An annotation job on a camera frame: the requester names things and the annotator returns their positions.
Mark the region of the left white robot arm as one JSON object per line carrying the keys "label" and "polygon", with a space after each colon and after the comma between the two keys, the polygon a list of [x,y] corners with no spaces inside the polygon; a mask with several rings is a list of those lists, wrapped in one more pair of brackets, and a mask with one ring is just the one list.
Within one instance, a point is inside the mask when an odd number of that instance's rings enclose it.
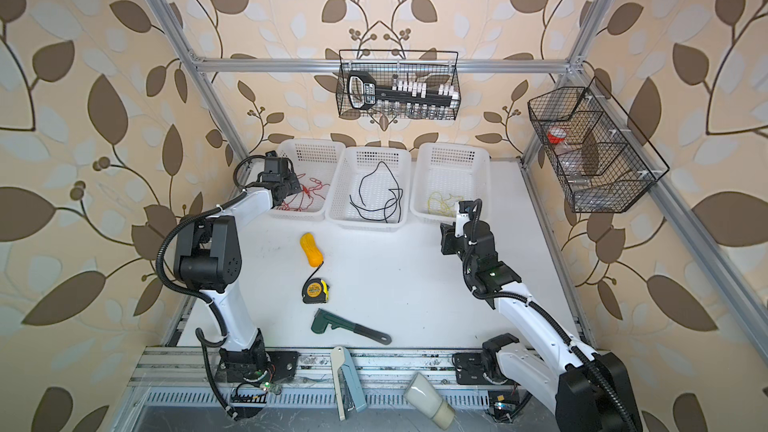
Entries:
{"label": "left white robot arm", "polygon": [[218,326],[216,339],[207,338],[200,328],[195,330],[210,383],[214,382],[212,351],[218,353],[230,382],[263,384],[288,380],[296,373],[299,354],[269,355],[263,333],[249,315],[237,284],[244,267],[238,231],[299,193],[301,184],[292,161],[275,152],[246,157],[233,177],[254,160],[263,162],[257,178],[247,184],[236,182],[238,194],[224,204],[181,219],[163,239],[155,260],[161,283],[202,301]]}

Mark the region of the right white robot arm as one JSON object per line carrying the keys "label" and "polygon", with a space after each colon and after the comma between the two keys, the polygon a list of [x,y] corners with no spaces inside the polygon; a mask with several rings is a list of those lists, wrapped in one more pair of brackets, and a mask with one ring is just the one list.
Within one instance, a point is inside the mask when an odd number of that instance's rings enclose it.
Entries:
{"label": "right white robot arm", "polygon": [[640,431],[643,428],[628,371],[613,353],[600,353],[568,331],[535,299],[502,260],[481,218],[479,199],[460,201],[455,220],[443,224],[441,252],[461,261],[472,296],[511,322],[482,346],[491,383],[512,381],[553,413],[562,431]]}

